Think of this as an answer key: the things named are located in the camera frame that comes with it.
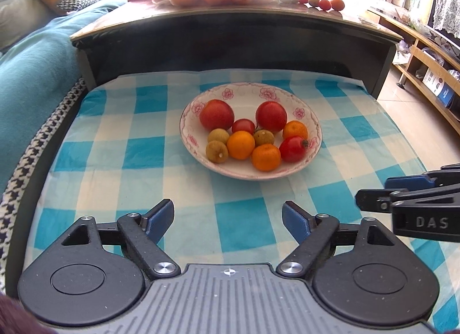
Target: tablecloth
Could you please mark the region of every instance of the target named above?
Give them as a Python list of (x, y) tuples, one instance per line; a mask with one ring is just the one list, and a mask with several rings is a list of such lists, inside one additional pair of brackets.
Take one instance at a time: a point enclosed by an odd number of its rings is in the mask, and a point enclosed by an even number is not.
[[(187, 152), (179, 136), (185, 106), (202, 91), (236, 82), (278, 86), (312, 108), (323, 143), (310, 165), (279, 180), (248, 182), (211, 172)], [(381, 188), (390, 176), (423, 171), (399, 129), (357, 80), (290, 70), (123, 76), (84, 99), (48, 174), (24, 267), (81, 216), (113, 222), (146, 212), (163, 198), (173, 201), (175, 219), (159, 245), (182, 268), (192, 262), (276, 266), (297, 245), (281, 221), (285, 201), (359, 223), (358, 189)], [(405, 242), (440, 280), (432, 323), (440, 331), (458, 326), (460, 250), (448, 243)]]

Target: white floral plate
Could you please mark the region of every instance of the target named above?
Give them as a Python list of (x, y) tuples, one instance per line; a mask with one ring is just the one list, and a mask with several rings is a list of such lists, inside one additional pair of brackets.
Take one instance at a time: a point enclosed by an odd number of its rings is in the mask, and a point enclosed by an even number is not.
[[(227, 102), (235, 113), (235, 121), (250, 119), (254, 124), (256, 124), (255, 113), (259, 105), (267, 100), (279, 102), (286, 109), (288, 121), (298, 120), (307, 127), (309, 146), (305, 159), (293, 164), (282, 162), (277, 169), (271, 172), (258, 171), (252, 166), (250, 159), (240, 161), (229, 157), (222, 164), (209, 161), (205, 153), (208, 132), (201, 125), (199, 114), (211, 99)], [(280, 132), (275, 136), (277, 147), (282, 142), (281, 134)], [(185, 147), (205, 167), (228, 177), (250, 181), (282, 178), (300, 171), (316, 156), (322, 140), (321, 126), (310, 107), (287, 91), (261, 83), (230, 83), (201, 93), (185, 107), (180, 118), (180, 135)]]

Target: silver bolt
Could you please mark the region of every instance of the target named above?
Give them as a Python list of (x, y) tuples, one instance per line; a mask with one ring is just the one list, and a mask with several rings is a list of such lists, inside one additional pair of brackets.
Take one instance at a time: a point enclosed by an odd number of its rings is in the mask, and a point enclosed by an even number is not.
[(176, 270), (176, 265), (170, 263), (169, 261), (162, 261), (161, 263), (156, 264), (153, 267), (153, 270), (160, 274), (170, 274)]
[(303, 267), (299, 263), (289, 261), (281, 264), (280, 269), (282, 272), (287, 274), (297, 274), (302, 271)]

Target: gray ribbed plate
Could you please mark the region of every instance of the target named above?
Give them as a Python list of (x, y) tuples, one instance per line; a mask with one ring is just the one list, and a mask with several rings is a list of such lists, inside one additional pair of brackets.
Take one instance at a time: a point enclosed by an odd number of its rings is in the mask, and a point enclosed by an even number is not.
[[(277, 277), (266, 264), (192, 264), (155, 281), (128, 313), (79, 334), (373, 334), (319, 306), (305, 283)], [(385, 334), (433, 333), (422, 323)]]

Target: plate rim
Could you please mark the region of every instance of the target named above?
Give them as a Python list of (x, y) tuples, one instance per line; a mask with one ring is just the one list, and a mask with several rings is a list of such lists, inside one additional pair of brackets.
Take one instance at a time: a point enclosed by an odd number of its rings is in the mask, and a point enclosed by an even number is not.
[[(316, 119), (316, 123), (317, 123), (317, 134), (318, 134), (318, 144), (315, 148), (315, 151), (313, 153), (313, 156), (311, 157), (311, 159), (307, 162), (305, 162), (304, 164), (299, 164), (297, 165), (296, 167), (293, 167), (292, 169), (288, 169), (287, 171), (281, 171), (281, 172), (277, 172), (277, 173), (273, 173), (271, 175), (264, 175), (264, 176), (254, 176), (254, 175), (245, 175), (245, 174), (238, 174), (238, 173), (233, 173), (231, 171), (226, 171), (222, 168), (219, 168), (217, 165), (218, 164), (215, 164), (211, 161), (209, 161), (208, 159), (204, 158), (203, 156), (201, 155), (198, 155), (198, 154), (195, 154), (191, 151), (191, 147), (189, 147), (188, 145), (190, 144), (187, 137), (185, 136), (185, 133), (183, 132), (183, 130), (185, 129), (185, 112), (188, 111), (190, 112), (190, 108), (191, 108), (191, 105), (197, 101), (197, 99), (201, 98), (202, 96), (204, 96), (204, 94), (206, 93), (210, 93), (210, 92), (214, 92), (215, 90), (221, 88), (221, 87), (228, 87), (229, 85), (256, 85), (258, 87), (272, 87), (273, 89), (276, 89), (278, 91), (280, 91), (282, 94), (284, 94), (285, 96), (287, 97), (295, 97), (300, 103), (302, 103), (308, 110), (310, 110), (311, 112), (311, 115), (314, 116), (314, 118)], [(182, 111), (182, 114), (180, 115), (180, 120), (179, 120), (179, 132), (180, 132), (180, 137), (181, 137), (181, 140), (182, 140), (182, 143), (184, 145), (184, 147), (187, 149), (187, 152), (192, 155), (195, 160), (197, 160), (200, 164), (202, 164), (203, 166), (205, 166), (206, 168), (210, 169), (211, 171), (214, 171), (216, 173), (219, 173), (223, 176), (226, 176), (226, 177), (230, 177), (230, 178), (234, 178), (234, 179), (239, 179), (239, 180), (243, 180), (243, 181), (270, 181), (270, 180), (274, 180), (274, 179), (279, 179), (279, 178), (284, 178), (286, 176), (289, 176), (289, 175), (292, 175), (294, 173), (297, 173), (299, 171), (301, 171), (302, 169), (306, 168), (312, 161), (313, 159), (316, 157), (316, 155), (318, 155), (319, 153), (319, 150), (321, 148), (321, 143), (323, 141), (323, 130), (321, 128), (321, 124), (319, 122), (319, 119), (318, 119), (318, 116), (316, 116), (316, 114), (314, 113), (314, 111), (308, 106), (308, 104), (306, 104), (302, 99), (300, 99), (298, 96), (296, 96), (295, 94), (293, 93), (290, 93), (280, 87), (277, 87), (277, 86), (272, 86), (272, 85), (268, 85), (268, 84), (264, 84), (264, 83), (257, 83), (257, 82), (233, 82), (233, 83), (225, 83), (225, 84), (222, 84), (222, 85), (218, 85), (218, 86), (215, 86), (215, 87), (212, 87), (202, 93), (199, 93), (197, 96), (195, 96), (195, 98), (193, 98), (186, 106), (185, 108), (183, 109)]]

